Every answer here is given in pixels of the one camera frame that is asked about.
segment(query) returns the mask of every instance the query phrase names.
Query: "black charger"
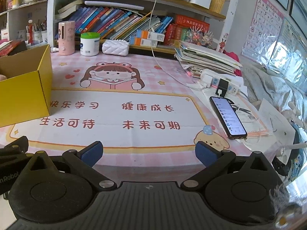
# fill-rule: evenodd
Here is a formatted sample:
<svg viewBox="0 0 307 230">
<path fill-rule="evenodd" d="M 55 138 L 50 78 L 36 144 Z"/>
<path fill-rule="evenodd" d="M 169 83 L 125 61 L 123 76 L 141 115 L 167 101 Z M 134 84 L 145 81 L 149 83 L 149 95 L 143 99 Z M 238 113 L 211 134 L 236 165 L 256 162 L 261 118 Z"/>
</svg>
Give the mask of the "black charger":
<svg viewBox="0 0 307 230">
<path fill-rule="evenodd" d="M 220 79 L 220 82 L 219 82 L 219 85 L 217 86 L 215 94 L 219 95 L 219 97 L 225 97 L 227 89 L 228 89 L 228 81 L 224 79 Z"/>
</svg>

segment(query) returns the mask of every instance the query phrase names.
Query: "pink humidifier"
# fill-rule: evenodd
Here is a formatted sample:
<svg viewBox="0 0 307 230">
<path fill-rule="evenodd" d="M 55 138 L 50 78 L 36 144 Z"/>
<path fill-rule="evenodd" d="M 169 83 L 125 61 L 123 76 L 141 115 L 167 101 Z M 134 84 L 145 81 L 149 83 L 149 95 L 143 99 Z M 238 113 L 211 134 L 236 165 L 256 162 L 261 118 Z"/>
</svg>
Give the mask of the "pink humidifier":
<svg viewBox="0 0 307 230">
<path fill-rule="evenodd" d="M 75 52 L 75 21 L 59 22 L 59 55 Z"/>
</svg>

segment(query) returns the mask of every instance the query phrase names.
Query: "smartphone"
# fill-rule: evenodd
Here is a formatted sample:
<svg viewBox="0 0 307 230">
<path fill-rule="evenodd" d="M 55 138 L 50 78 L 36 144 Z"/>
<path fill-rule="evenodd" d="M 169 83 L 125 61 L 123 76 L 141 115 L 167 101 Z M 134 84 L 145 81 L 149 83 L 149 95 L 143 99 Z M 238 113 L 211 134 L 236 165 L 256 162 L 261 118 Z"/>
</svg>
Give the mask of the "smartphone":
<svg viewBox="0 0 307 230">
<path fill-rule="evenodd" d="M 247 137 L 244 126 L 226 98 L 210 97 L 209 101 L 229 139 Z"/>
</svg>

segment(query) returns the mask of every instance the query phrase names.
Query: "pink checkered tablecloth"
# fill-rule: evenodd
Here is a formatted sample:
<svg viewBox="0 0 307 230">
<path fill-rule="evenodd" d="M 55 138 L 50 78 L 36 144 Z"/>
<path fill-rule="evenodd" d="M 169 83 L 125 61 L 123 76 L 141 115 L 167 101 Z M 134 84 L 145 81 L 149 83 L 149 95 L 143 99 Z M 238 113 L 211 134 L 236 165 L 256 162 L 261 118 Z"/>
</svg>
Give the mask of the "pink checkered tablecloth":
<svg viewBox="0 0 307 230">
<path fill-rule="evenodd" d="M 95 66 L 98 62 L 107 63 L 129 63 L 132 67 L 137 68 L 140 72 L 141 78 L 145 83 L 142 91 L 160 92 L 172 94 L 184 94 L 193 97 L 201 108 L 203 114 L 209 123 L 215 126 L 215 132 L 223 136 L 225 133 L 219 127 L 217 119 L 213 116 L 208 108 L 206 108 L 200 100 L 194 95 L 190 88 L 180 84 L 167 73 L 165 73 L 156 63 L 155 59 L 150 56 L 129 54 L 128 56 L 105 55 L 103 53 L 97 56 L 85 57 L 79 52 L 70 56 L 60 56 L 58 53 L 52 53 L 52 67 L 53 67 L 53 89 L 58 88 L 80 88 L 80 80 L 83 78 L 86 70 Z M 159 64 L 165 71 L 173 75 L 182 83 L 192 83 L 193 80 L 187 76 L 185 71 L 181 68 L 179 63 L 174 60 L 157 58 Z M 9 126 L 0 128 L 0 144 L 6 145 L 4 135 L 7 134 Z M 235 140 L 227 139 L 230 149 L 238 155 L 249 155 L 251 152 L 243 145 Z M 35 152 L 39 147 L 33 147 L 30 144 L 29 152 Z M 45 149 L 49 155 L 60 155 L 63 151 Z M 161 153 L 126 153 L 126 154 L 111 154 L 106 153 L 99 160 L 96 169 L 111 176 L 114 180 L 146 180 L 153 177 L 158 181 L 169 179 L 172 176 L 186 176 L 201 170 L 204 166 L 196 158 L 194 151 L 180 151 L 180 152 L 161 152 Z M 137 168 L 151 167 L 146 172 L 133 170 Z M 136 179 L 134 173 L 142 175 L 141 178 Z"/>
</svg>

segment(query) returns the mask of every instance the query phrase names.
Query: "blue gripper pad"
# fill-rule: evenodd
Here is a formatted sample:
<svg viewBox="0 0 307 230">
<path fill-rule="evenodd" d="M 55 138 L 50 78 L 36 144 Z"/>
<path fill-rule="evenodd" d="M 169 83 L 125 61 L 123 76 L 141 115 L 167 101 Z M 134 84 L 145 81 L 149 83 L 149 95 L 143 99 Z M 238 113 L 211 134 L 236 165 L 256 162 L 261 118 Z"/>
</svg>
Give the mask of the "blue gripper pad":
<svg viewBox="0 0 307 230">
<path fill-rule="evenodd" d="M 90 167 L 93 167 L 103 154 L 103 145 L 100 141 L 95 141 L 81 151 L 78 151 L 77 157 Z"/>
<path fill-rule="evenodd" d="M 202 141 L 198 141 L 195 146 L 195 155 L 203 165 L 208 167 L 221 157 L 221 152 Z"/>
</svg>

